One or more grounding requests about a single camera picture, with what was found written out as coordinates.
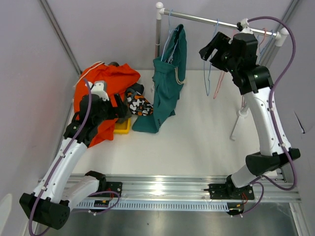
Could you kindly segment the orange camouflage pattern shorts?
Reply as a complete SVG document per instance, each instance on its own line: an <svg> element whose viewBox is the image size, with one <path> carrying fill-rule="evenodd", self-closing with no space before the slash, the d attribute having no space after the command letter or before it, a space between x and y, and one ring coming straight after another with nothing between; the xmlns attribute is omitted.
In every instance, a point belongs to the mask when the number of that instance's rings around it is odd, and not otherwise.
<svg viewBox="0 0 315 236"><path fill-rule="evenodd" d="M126 100L133 115L149 116L153 114L153 105L139 91L128 88L126 90Z"/></svg>

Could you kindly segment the dark navy shorts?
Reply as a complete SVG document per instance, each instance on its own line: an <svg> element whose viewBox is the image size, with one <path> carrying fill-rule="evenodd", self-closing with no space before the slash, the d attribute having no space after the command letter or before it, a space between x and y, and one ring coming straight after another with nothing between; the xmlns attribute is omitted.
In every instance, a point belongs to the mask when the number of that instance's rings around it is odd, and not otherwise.
<svg viewBox="0 0 315 236"><path fill-rule="evenodd" d="M126 91L142 95L144 92L144 86L142 84L135 83L130 86Z"/></svg>

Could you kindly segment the pink hanger of camouflage shorts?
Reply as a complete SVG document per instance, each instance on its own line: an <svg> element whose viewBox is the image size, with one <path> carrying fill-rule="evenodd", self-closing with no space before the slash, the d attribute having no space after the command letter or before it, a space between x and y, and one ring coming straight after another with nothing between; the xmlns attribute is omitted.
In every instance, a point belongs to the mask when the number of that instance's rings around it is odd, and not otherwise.
<svg viewBox="0 0 315 236"><path fill-rule="evenodd" d="M267 32L266 28L262 28L262 29L264 30L263 38L261 40L259 40L259 35L256 37L258 40L258 49L257 49L259 51L259 57L258 58L261 57L261 51L262 51L261 44L264 42L264 40L266 38L266 32ZM246 105L246 102L245 102L244 96L242 96L241 108L244 108L245 105Z"/></svg>

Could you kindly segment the blue hanger of orange shorts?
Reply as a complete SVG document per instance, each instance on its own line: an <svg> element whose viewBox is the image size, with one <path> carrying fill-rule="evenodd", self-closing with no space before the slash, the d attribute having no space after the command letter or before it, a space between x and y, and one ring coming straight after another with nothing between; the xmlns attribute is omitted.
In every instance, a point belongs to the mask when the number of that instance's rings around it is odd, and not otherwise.
<svg viewBox="0 0 315 236"><path fill-rule="evenodd" d="M217 23L215 24L215 29L212 35L212 39L216 36L217 31L218 31L218 26L219 26L219 20L217 19ZM206 75L206 61L203 61L203 77L204 77L204 86L205 86L205 91L206 91L206 96L210 95L210 90L211 90L211 69L212 65L209 63L209 69L208 69L208 74Z"/></svg>

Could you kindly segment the teal shorts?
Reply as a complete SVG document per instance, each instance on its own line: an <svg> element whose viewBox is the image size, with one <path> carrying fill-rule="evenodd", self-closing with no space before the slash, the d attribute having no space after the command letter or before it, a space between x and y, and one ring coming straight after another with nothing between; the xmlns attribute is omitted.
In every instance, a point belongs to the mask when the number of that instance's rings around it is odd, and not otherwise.
<svg viewBox="0 0 315 236"><path fill-rule="evenodd" d="M132 126L133 131L145 133L158 133L163 123L175 115L177 101L186 79L187 40L184 25L176 27L179 31L173 32L171 42L165 52L168 58L172 47L176 46L171 63L160 61L161 55L153 60L154 64L154 100L153 114L138 117Z"/></svg>

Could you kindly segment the blue hanger of teal shorts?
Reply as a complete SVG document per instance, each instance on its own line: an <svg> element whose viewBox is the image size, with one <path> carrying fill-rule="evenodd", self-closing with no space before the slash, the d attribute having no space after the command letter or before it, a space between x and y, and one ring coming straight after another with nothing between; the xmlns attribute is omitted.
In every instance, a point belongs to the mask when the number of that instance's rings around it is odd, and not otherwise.
<svg viewBox="0 0 315 236"><path fill-rule="evenodd" d="M161 58L160 58L160 61L163 61L163 62L166 62L166 63L171 63L172 60L173 60L173 55L174 55L174 52L175 52L175 49L176 49L176 46L178 44L178 40L176 40L176 43L175 45L172 47L172 52L170 53L169 57L166 58L165 57L165 52L167 51L167 47L169 46L169 43L171 42L171 37L173 35L173 32L175 31L179 31L177 28L172 28L171 27L171 23L170 23L170 17L171 17L171 13L173 12L173 10L171 9L169 11L169 14L168 14L168 38L164 44L164 47L163 47L163 50L162 50L162 55L161 55Z"/></svg>

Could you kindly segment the olive green shorts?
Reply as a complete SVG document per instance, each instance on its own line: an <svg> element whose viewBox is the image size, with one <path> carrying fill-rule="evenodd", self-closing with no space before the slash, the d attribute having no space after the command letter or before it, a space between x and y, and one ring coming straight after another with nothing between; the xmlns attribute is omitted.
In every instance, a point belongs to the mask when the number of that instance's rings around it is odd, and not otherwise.
<svg viewBox="0 0 315 236"><path fill-rule="evenodd" d="M109 65L118 67L120 66L116 61L112 61L109 63ZM131 118L131 112L129 110L129 108L127 108L126 110L126 115L123 118L118 118L118 120L116 121L116 123L122 124L123 122L125 122L126 120L128 120L129 118Z"/></svg>

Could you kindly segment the pink hanger of olive shorts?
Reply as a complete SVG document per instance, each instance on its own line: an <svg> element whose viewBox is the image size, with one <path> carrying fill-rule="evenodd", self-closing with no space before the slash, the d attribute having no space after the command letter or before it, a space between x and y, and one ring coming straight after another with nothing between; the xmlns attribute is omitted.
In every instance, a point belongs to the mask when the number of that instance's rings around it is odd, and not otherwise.
<svg viewBox="0 0 315 236"><path fill-rule="evenodd" d="M220 76L219 76L219 80L218 80L218 83L217 83L217 86L216 86L216 89L215 89L215 92L214 92L214 96L213 96L213 99L216 99L218 93L219 93L219 90L221 88L221 84L222 84L222 81L225 77L225 74L226 72L225 71L221 71L220 73Z"/></svg>

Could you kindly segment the blue wire hanger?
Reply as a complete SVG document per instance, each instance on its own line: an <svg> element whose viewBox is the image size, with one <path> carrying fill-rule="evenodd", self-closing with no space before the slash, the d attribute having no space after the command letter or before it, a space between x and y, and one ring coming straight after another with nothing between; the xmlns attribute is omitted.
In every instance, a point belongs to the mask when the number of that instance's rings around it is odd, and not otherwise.
<svg viewBox="0 0 315 236"><path fill-rule="evenodd" d="M262 60L262 57L265 55L265 53L267 52L267 47L270 45L272 39L273 39L273 33L274 31L271 30L271 35L269 37L266 36L264 42L261 44L261 57L257 59L257 62L260 63Z"/></svg>

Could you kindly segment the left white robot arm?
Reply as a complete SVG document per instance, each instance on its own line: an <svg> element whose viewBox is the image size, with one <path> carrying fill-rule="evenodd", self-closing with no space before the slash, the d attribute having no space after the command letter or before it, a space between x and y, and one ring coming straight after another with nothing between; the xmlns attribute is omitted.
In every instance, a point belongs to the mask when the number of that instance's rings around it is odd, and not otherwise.
<svg viewBox="0 0 315 236"><path fill-rule="evenodd" d="M74 167L90 146L101 123L126 115L127 105L121 96L115 94L114 98L115 106L96 94L83 96L79 111L67 126L60 150L46 175L31 194L24 193L20 197L19 203L29 219L29 230L33 222L56 230L62 228L72 210L87 197L121 196L120 191L109 189L106 176L96 171L88 171L78 183L65 190Z"/></svg>

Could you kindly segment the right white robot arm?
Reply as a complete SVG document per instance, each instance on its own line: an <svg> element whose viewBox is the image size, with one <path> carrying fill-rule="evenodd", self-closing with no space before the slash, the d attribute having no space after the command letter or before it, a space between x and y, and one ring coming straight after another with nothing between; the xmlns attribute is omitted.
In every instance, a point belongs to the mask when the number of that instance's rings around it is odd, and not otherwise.
<svg viewBox="0 0 315 236"><path fill-rule="evenodd" d="M292 165L301 156L286 138L275 105L275 85L268 68L256 63L257 48L253 34L242 32L230 38L218 32L199 51L203 60L232 75L251 111L259 139L259 152L247 155L245 165L226 178L223 188L209 185L212 199L239 199L254 181L286 164Z"/></svg>

